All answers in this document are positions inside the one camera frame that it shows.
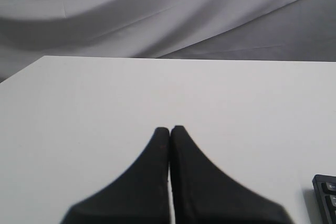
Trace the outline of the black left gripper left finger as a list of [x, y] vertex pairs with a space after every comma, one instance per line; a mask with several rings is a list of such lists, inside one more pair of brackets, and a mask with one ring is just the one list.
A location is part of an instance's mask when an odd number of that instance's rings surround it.
[[63, 223], [170, 223], [167, 128], [155, 129], [134, 163], [114, 182], [74, 204]]

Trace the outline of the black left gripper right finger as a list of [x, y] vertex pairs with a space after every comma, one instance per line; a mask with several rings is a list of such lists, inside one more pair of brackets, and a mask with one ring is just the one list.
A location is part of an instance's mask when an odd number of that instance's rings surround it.
[[170, 136], [176, 223], [292, 223], [283, 206], [236, 182], [198, 148], [183, 126]]

